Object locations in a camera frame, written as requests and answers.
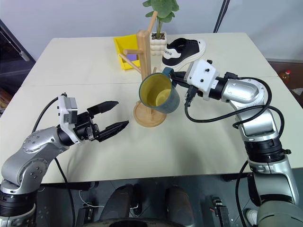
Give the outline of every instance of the wooden stand base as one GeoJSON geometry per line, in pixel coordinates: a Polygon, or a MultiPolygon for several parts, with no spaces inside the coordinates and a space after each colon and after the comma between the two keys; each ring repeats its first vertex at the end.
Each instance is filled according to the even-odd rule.
{"type": "Polygon", "coordinates": [[[144,127],[155,127],[165,120],[166,114],[148,108],[138,101],[134,107],[134,118],[144,127]]]}

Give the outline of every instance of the wooden mug tree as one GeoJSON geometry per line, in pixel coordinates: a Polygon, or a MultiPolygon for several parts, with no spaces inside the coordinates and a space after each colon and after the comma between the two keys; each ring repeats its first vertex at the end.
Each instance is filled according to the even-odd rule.
{"type": "MultiPolygon", "coordinates": [[[[130,64],[135,70],[137,70],[141,74],[142,80],[144,80],[148,75],[152,73],[150,33],[155,23],[156,17],[157,12],[154,11],[151,21],[148,25],[147,31],[140,30],[137,32],[136,37],[138,50],[124,49],[123,54],[119,54],[119,56],[124,61],[130,64]],[[132,61],[127,58],[127,54],[137,54],[139,56],[140,68],[135,66],[132,61]]],[[[165,120],[166,114],[145,106],[141,101],[137,101],[134,107],[134,118],[140,125],[144,127],[155,127],[165,120]]]]}

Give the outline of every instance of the black and white sneaker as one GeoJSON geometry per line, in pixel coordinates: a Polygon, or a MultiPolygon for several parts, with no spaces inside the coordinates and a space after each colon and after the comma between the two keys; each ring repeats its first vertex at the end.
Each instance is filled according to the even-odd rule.
{"type": "Polygon", "coordinates": [[[171,44],[167,44],[163,52],[161,69],[165,67],[179,71],[184,65],[199,59],[205,52],[204,40],[190,40],[179,38],[171,44]]]}

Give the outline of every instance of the white pot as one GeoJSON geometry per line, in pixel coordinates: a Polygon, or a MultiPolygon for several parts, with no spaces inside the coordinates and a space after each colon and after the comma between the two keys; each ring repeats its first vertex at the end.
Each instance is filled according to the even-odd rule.
{"type": "Polygon", "coordinates": [[[152,39],[152,33],[150,34],[150,46],[151,46],[151,55],[163,55],[163,51],[167,44],[167,35],[164,32],[164,39],[152,39]]]}

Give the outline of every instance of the potted plant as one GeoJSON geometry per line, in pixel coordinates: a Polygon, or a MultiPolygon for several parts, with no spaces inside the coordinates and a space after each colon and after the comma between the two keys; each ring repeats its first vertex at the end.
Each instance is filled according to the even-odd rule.
{"type": "MultiPolygon", "coordinates": [[[[167,43],[166,32],[162,32],[163,23],[168,23],[175,17],[173,11],[179,10],[176,0],[148,0],[143,2],[143,6],[151,6],[157,11],[156,32],[150,34],[151,55],[162,55],[167,43]]],[[[146,17],[151,17],[152,12],[147,13],[146,17]]]]}

